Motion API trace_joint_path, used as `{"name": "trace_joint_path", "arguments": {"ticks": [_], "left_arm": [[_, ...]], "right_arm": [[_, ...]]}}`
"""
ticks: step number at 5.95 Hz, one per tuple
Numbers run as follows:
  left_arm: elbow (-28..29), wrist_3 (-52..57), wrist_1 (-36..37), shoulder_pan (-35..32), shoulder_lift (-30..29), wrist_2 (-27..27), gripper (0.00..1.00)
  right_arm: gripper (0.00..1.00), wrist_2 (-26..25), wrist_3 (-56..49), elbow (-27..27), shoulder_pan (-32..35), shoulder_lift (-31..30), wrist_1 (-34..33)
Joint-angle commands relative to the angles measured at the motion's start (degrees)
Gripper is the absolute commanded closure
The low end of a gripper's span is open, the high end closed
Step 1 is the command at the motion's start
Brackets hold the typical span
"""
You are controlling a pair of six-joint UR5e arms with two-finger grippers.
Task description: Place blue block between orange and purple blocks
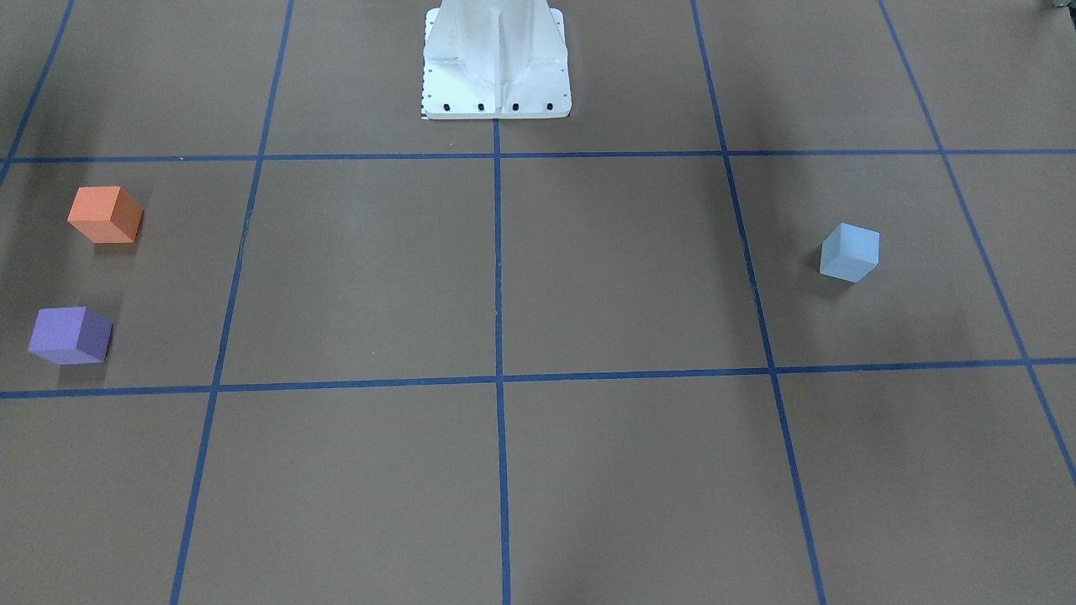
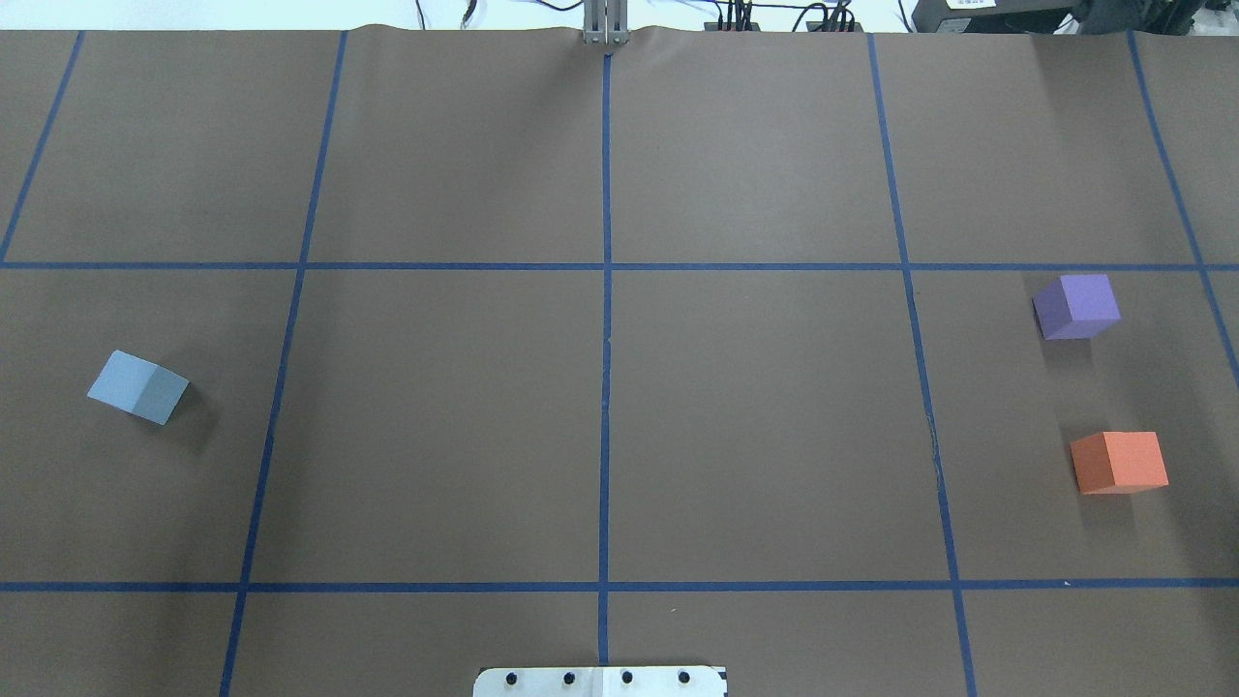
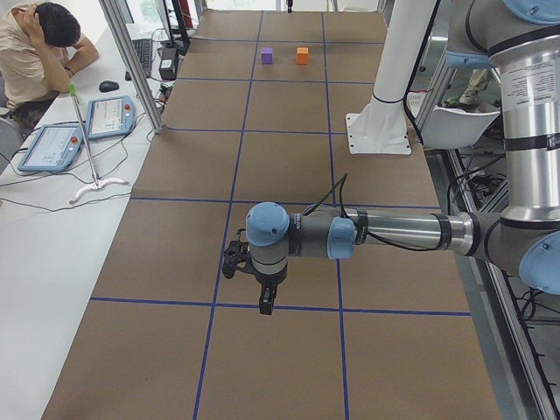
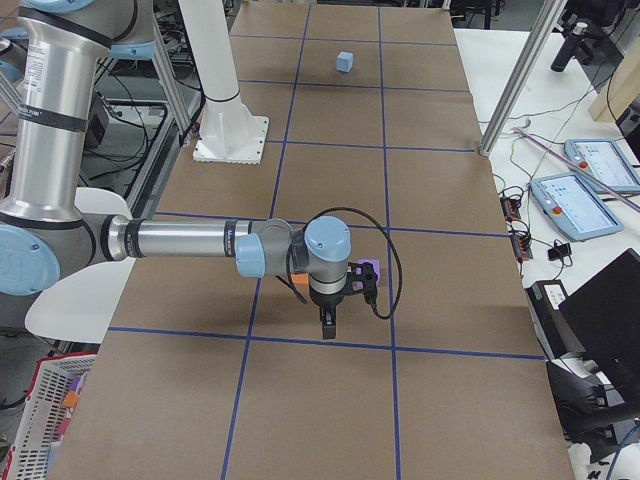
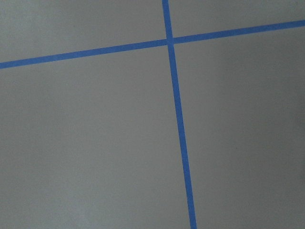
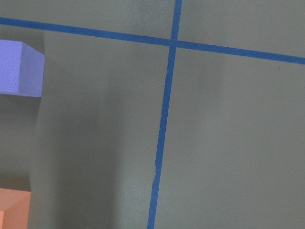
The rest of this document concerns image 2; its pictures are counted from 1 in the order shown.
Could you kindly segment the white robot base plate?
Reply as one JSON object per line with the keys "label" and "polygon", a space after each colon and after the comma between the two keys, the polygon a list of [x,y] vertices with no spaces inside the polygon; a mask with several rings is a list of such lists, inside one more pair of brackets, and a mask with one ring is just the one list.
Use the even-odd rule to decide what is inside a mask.
{"label": "white robot base plate", "polygon": [[473,696],[727,696],[722,667],[581,666],[486,669]]}

